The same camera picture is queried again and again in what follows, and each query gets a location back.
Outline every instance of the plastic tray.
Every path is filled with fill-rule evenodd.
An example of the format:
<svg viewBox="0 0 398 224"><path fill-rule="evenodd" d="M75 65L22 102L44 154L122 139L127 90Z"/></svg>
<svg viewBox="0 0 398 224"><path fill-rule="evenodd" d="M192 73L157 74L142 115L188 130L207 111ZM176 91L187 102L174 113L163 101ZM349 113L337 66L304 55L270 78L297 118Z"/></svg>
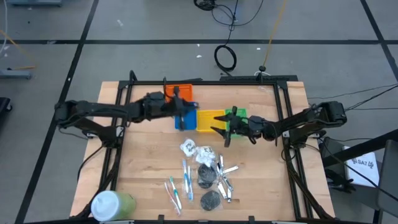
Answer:
<svg viewBox="0 0 398 224"><path fill-rule="evenodd" d="M228 114L228 113L232 113L232 109L226 109L225 110L225 114ZM240 117L245 118L247 116L246 115L246 109L238 108L236 110L236 116L240 116ZM247 119L243 119L243 122L245 122L246 124L248 123ZM226 130L229 131L229 122L226 124ZM232 138L236 138L236 137L242 137L242 136L240 136L238 134L232 134L231 137Z"/></svg>
<svg viewBox="0 0 398 224"><path fill-rule="evenodd" d="M197 131L203 133L214 132L214 130L210 128L211 126L220 129L226 129L226 122L217 121L214 119L215 116L223 116L223 115L225 115L225 110L198 110Z"/></svg>
<svg viewBox="0 0 398 224"><path fill-rule="evenodd" d="M189 111L184 116L185 130L195 130L197 128L197 111ZM180 129L180 116L174 118L175 129Z"/></svg>
<svg viewBox="0 0 398 224"><path fill-rule="evenodd" d="M169 96L174 95L174 87L178 86L180 89L179 97L183 98L188 102L193 101L193 87L191 84L181 84L181 85L166 85L166 94ZM166 96L166 102L169 102L170 98Z"/></svg>

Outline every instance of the wooden tabletop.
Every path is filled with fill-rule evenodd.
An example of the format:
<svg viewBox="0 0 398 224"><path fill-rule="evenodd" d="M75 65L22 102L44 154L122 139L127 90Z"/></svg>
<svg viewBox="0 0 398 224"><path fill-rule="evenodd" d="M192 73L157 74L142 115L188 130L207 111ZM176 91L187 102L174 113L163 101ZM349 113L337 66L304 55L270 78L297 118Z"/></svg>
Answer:
<svg viewBox="0 0 398 224"><path fill-rule="evenodd" d="M293 113L308 107L302 82L288 82ZM114 103L118 82L103 82L99 103ZM133 86L131 101L142 98L146 93L162 91L162 86ZM277 121L274 91L270 86L193 86L193 99L201 110L224 110L237 106L246 108L247 116L258 115L270 121ZM284 117L287 116L282 100ZM111 118L95 118L104 126L111 124ZM238 165L239 169L228 174L234 191L232 203L222 200L222 206L206 212L200 206L201 196L207 190L199 188L196 175L193 176L194 201L190 203L182 192L182 159L184 153L179 145L186 138L193 139L197 146L211 146L216 153L224 155L224 166ZM256 145L247 138L234 138L229 148L224 148L221 136L215 133L196 131L180 132L174 128L173 118L162 118L131 124L124 137L117 191L131 194L137 203L131 215L135 220L156 220L165 215L166 220L248 220L254 215L261 220L294 220L292 197L285 162L280 158L282 142L259 139ZM85 157L100 146L98 139L88 141ZM307 144L317 147L316 140ZM101 151L81 171L73 201L71 215L76 215L89 202L98 188L104 160ZM308 188L326 212L334 215L330 194L318 151L311 147L301 149ZM193 159L188 163L198 167ZM164 188L164 182L173 176L182 201L182 215L178 217ZM305 209L302 194L298 189L302 216Z"/></svg>

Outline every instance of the blue container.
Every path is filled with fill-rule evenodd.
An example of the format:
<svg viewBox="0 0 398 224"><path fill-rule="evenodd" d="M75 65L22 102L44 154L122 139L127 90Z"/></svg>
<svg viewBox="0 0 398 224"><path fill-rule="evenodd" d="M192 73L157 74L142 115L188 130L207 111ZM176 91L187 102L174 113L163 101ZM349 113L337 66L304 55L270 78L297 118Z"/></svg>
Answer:
<svg viewBox="0 0 398 224"><path fill-rule="evenodd" d="M185 130L195 130L197 128L197 111L189 111L184 116ZM174 118L175 129L180 129L180 116Z"/></svg>

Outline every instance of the yellow container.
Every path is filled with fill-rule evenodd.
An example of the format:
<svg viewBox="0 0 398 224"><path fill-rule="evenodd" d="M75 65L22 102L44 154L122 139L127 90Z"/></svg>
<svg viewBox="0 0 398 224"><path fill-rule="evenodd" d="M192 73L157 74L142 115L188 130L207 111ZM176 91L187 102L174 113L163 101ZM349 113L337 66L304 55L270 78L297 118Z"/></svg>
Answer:
<svg viewBox="0 0 398 224"><path fill-rule="evenodd" d="M197 131L203 133L214 132L210 127L226 129L226 122L214 119L215 116L225 115L225 110L198 110Z"/></svg>

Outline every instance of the concrete floor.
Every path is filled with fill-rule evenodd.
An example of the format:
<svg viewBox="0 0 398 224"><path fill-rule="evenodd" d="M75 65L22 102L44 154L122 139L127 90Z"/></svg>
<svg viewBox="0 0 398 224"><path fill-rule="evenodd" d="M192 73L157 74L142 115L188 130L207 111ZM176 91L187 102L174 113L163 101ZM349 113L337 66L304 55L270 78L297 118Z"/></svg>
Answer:
<svg viewBox="0 0 398 224"><path fill-rule="evenodd" d="M16 40L79 40L93 0L64 1L62 7L9 6L8 34ZM218 0L233 7L234 1ZM247 21L260 0L240 1L237 20ZM386 40L398 39L395 0L368 1L373 16ZM268 39L282 1L265 0L259 15L250 24L237 27L232 39ZM0 26L4 24L0 5ZM222 13L216 16L226 19ZM88 40L226 39L228 28L217 24L210 12L197 9L184 0L100 0L88 32ZM360 1L289 0L275 39L377 40ZM34 56L37 69L31 80L1 80L0 96L12 99L14 110L0 134L0 223L15 221L32 171L42 148L76 44L24 44ZM203 78L218 80L215 44L137 44L84 45L67 99L96 101L103 81L125 80L133 69L139 80ZM231 44L238 56L233 75L253 75L264 60L264 44ZM398 57L398 45L388 45ZM30 65L13 46L0 55L0 68ZM230 56L220 52L221 63ZM371 45L275 44L267 62L267 72L297 75L305 82L307 96L331 96L397 80L382 47ZM353 105L380 90L338 98ZM363 108L398 104L393 90ZM397 128L396 111L350 111L348 123L329 130L337 139L373 138ZM347 142L355 145L360 141ZM25 222L67 218L76 189L76 173L82 162L86 142L55 133L39 183ZM376 153L382 160L382 151ZM373 211L331 191L335 212L342 220L371 222ZM385 215L383 223L397 223Z"/></svg>

